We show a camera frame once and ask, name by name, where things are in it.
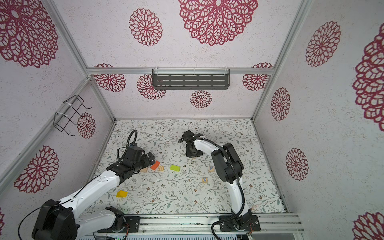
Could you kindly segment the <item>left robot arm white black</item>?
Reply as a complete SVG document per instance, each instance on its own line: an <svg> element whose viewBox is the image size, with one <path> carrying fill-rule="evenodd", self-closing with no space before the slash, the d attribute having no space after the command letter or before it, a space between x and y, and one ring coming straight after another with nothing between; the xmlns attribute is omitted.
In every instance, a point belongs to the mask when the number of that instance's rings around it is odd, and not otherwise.
<svg viewBox="0 0 384 240"><path fill-rule="evenodd" d="M124 213L106 207L89 216L82 213L106 192L114 189L155 164L155 156L138 146L128 147L117 162L71 195L58 201L48 200L39 209L32 231L34 240L77 240L99 230L121 232L126 227Z"/></svg>

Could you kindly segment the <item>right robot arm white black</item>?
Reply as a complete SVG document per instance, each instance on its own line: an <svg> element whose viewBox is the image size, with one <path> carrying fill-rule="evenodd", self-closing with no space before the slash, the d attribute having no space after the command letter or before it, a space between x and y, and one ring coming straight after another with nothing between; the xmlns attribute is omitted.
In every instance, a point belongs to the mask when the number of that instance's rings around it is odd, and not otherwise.
<svg viewBox="0 0 384 240"><path fill-rule="evenodd" d="M178 142L186 143L188 158L197 158L203 154L209 155L219 179L227 186L232 215L213 223L211 230L213 231L215 226L226 224L235 230L245 230L252 220L253 213L247 204L243 189L244 165L234 146L230 143L221 146L202 134L194 134L190 130L184 132Z"/></svg>

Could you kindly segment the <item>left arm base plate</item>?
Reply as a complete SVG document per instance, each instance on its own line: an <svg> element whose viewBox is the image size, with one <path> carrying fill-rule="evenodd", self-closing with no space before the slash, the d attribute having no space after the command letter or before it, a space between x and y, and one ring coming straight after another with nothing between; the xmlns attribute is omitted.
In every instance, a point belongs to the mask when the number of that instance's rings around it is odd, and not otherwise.
<svg viewBox="0 0 384 240"><path fill-rule="evenodd" d="M97 233L137 233L141 217L117 217L110 228L98 230Z"/></svg>

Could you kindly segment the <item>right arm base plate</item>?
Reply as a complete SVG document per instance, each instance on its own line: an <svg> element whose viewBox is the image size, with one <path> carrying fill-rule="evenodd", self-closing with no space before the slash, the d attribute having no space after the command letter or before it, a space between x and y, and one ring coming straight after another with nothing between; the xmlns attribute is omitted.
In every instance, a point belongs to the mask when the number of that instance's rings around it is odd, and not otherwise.
<svg viewBox="0 0 384 240"><path fill-rule="evenodd" d="M219 220L227 220L230 216L221 215ZM257 216L252 216L248 223L240 227L235 220L220 223L221 232L259 232L261 225Z"/></svg>

